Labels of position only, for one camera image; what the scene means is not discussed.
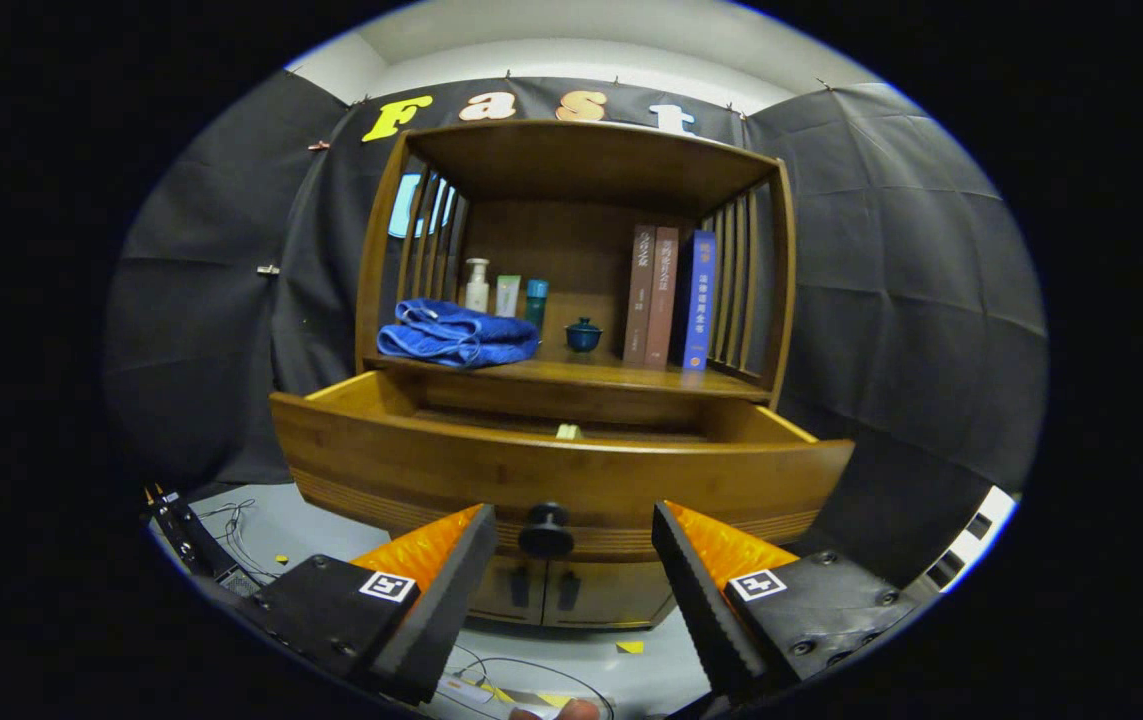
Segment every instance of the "open drawer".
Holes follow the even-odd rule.
[[[568,561],[654,562],[655,501],[790,542],[809,527],[854,445],[823,441],[725,397],[585,392],[469,373],[371,370],[307,397],[270,398],[301,495],[393,536],[477,502],[498,555],[520,557],[527,511],[570,512]],[[582,438],[558,439],[559,425]]]

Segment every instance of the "book spine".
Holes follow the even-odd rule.
[[[709,357],[709,322],[713,306],[713,258],[717,256],[717,235],[695,231],[692,240],[690,298],[687,301],[686,350],[682,369],[703,370]]]
[[[673,327],[673,279],[677,269],[677,227],[655,229],[655,274],[652,306],[647,318],[646,365],[668,365],[668,336]]]
[[[634,227],[634,254],[629,281],[629,315],[625,320],[625,363],[647,360],[647,320],[654,278],[655,225]]]

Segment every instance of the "hand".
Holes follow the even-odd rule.
[[[562,711],[558,712],[558,717],[554,720],[598,720],[598,706],[594,703],[573,699],[562,705]],[[529,710],[513,707],[510,714],[507,714],[507,720],[539,720],[539,717]]]

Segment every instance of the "small white object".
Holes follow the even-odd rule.
[[[475,702],[478,705],[491,698],[491,693],[475,687],[473,683],[463,682],[455,675],[440,675],[438,678],[438,691],[443,696],[455,697],[456,701]]]
[[[490,263],[483,258],[465,259],[465,264],[472,267],[469,283],[465,286],[465,307],[475,310],[478,313],[487,311],[487,301],[490,287],[487,283],[487,265]]]

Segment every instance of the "black knob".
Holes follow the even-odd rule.
[[[557,502],[542,502],[527,512],[527,525],[517,534],[517,546],[531,557],[562,557],[575,547],[572,534],[562,528],[567,510]]]

